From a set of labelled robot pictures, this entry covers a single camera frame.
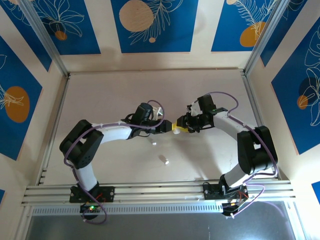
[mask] small white object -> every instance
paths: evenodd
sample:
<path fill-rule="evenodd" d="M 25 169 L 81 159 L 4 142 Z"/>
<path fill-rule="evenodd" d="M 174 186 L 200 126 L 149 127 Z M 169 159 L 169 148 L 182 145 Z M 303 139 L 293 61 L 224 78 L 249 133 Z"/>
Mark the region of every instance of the small white object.
<path fill-rule="evenodd" d="M 180 130 L 180 128 L 178 128 L 178 127 L 175 127 L 174 129 L 173 129 L 173 134 L 179 134 L 181 132 L 181 130 Z"/>

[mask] white wall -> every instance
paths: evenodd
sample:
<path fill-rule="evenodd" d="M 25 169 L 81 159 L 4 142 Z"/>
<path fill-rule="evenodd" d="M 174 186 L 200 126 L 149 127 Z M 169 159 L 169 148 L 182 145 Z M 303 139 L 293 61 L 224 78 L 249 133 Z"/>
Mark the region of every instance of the white wall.
<path fill-rule="evenodd" d="M 311 186 L 320 181 L 320 145 L 298 155 L 271 81 L 319 17 L 319 0 L 308 0 L 266 68 L 259 60 L 250 74 L 264 124 L 272 134 L 279 167 L 294 186 L 299 214 L 313 239 L 320 238 L 320 205 Z"/>
<path fill-rule="evenodd" d="M 44 69 L 1 7 L 0 36 L 42 85 L 42 92 L 17 161 L 0 154 L 0 189 L 5 190 L 0 206 L 0 239 L 7 240 L 12 239 L 16 231 L 26 186 L 35 183 L 39 168 L 38 159 L 47 143 L 45 133 L 62 75 L 54 64 L 49 72 Z"/>
<path fill-rule="evenodd" d="M 122 54 L 110 0 L 85 0 L 101 54 L 64 55 L 63 62 L 70 72 L 243 68 L 251 51 L 211 52 L 224 1 L 199 0 L 191 52 Z"/>

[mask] black mounting bracket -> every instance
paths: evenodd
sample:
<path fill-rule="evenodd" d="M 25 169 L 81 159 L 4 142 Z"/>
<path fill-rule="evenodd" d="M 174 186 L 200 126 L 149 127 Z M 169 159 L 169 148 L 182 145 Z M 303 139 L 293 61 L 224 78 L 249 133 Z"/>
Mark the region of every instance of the black mounting bracket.
<path fill-rule="evenodd" d="M 115 197 L 114 186 L 94 186 L 89 193 L 100 203 L 113 203 Z M 70 203 L 94 203 L 94 201 L 79 187 L 72 186 L 70 193 Z"/>
<path fill-rule="evenodd" d="M 232 199 L 239 199 L 240 192 L 247 194 L 248 190 L 247 187 L 241 185 L 239 187 L 233 188 L 231 192 L 228 194 L 223 194 L 221 191 L 221 186 L 219 184 L 208 184 L 204 182 L 203 185 L 203 193 L 204 193 L 204 200 L 232 200 Z"/>

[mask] yellow object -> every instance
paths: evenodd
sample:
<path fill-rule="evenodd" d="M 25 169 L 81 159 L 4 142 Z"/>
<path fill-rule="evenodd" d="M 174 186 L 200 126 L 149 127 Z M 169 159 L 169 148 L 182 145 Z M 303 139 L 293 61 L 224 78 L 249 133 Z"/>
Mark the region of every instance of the yellow object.
<path fill-rule="evenodd" d="M 173 123 L 172 124 L 172 131 L 175 129 L 180 129 L 182 132 L 185 132 L 185 133 L 189 132 L 188 128 L 183 128 L 183 127 L 177 126 L 177 123 Z"/>

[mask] metal grate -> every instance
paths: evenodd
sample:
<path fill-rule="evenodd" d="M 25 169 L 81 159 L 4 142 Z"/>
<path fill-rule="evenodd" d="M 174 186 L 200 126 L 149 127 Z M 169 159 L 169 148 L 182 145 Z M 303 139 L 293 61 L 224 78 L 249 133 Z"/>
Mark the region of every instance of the metal grate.
<path fill-rule="evenodd" d="M 180 203 L 180 204 L 121 204 L 105 205 L 109 215 L 128 214 L 191 214 L 191 213 L 222 213 L 221 204 L 211 203 Z M 37 206 L 32 216 L 78 215 L 80 206 Z"/>

